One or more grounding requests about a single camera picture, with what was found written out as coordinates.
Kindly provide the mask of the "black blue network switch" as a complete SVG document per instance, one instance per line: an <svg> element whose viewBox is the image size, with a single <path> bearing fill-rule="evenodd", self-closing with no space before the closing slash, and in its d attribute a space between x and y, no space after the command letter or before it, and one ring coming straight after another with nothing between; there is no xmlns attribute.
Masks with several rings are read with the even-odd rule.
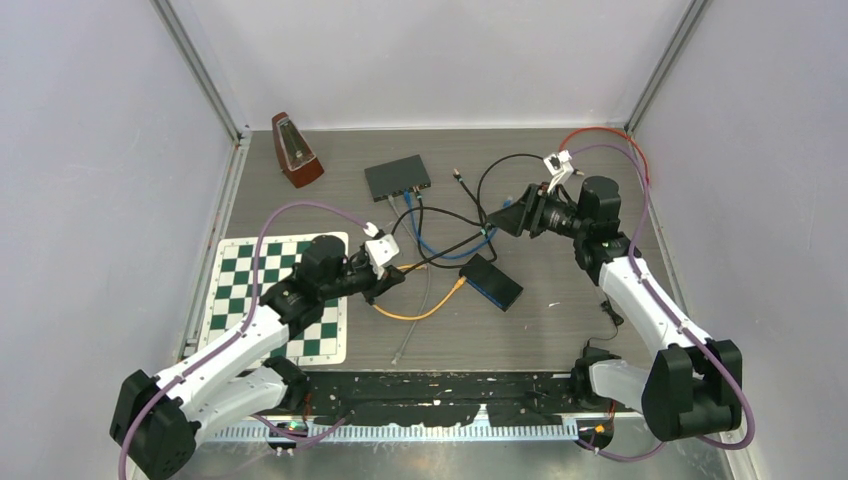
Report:
<svg viewBox="0 0 848 480"><path fill-rule="evenodd" d="M503 312L508 311L524 291L520 284L480 254L475 254L459 269L459 276Z"/></svg>

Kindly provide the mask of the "dark grey network switch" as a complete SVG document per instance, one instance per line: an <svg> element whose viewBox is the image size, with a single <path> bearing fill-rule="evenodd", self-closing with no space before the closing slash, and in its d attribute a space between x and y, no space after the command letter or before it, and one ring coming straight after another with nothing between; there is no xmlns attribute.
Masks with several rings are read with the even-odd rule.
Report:
<svg viewBox="0 0 848 480"><path fill-rule="evenodd" d="M431 178L420 155L412 155L364 169L374 202L429 188Z"/></svg>

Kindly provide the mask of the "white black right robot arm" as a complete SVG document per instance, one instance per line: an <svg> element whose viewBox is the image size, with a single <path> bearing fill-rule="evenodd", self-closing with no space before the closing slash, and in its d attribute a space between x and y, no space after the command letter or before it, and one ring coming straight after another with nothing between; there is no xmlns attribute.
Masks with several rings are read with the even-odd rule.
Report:
<svg viewBox="0 0 848 480"><path fill-rule="evenodd" d="M741 351L731 340L712 338L674 304L621 231L620 206L618 184L592 176L577 200L531 184L488 216L514 237L553 232L572 239L580 269L620 308L653 357L645 370L606 350L585 349L572 370L572 400L589 411L607 400L635 410L662 442L739 428L749 407L741 395Z"/></svg>

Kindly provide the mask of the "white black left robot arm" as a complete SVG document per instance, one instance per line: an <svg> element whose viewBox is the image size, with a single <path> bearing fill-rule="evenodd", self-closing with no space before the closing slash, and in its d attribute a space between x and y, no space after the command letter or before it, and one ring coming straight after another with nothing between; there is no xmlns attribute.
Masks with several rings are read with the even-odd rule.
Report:
<svg viewBox="0 0 848 480"><path fill-rule="evenodd" d="M277 408L298 412L309 380L269 353L317 323L325 305L350 295L373 300L403 282L392 265L396 240L378 233L348 255L334 235L315 237L290 274L253 301L233 328L155 375L137 370L122 383L109 429L120 446L118 474L133 462L149 479L168 479L199 445L243 418Z"/></svg>

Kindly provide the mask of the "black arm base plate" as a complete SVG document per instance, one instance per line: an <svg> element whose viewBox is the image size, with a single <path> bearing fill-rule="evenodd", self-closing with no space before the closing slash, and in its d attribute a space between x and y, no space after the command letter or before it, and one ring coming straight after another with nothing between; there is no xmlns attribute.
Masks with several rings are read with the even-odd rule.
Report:
<svg viewBox="0 0 848 480"><path fill-rule="evenodd" d="M570 375L550 371L312 371L295 409L263 417L304 416L318 425L451 427L484 410L494 426L552 426L565 414L607 414L611 401L579 397Z"/></svg>

